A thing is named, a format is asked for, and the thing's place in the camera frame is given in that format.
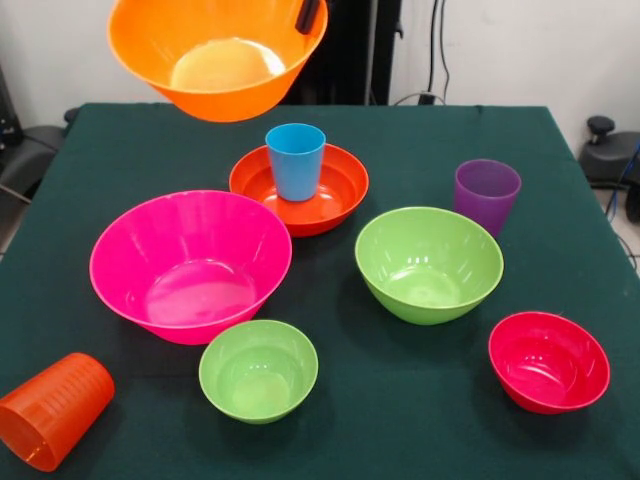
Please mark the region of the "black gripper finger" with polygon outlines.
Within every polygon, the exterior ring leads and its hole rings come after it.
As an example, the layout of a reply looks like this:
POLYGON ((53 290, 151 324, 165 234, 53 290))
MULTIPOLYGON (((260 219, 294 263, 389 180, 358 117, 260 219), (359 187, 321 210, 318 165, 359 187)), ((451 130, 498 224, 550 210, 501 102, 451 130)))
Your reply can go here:
POLYGON ((306 35, 311 31, 319 5, 319 0, 302 1, 295 23, 295 28, 300 34, 306 35))

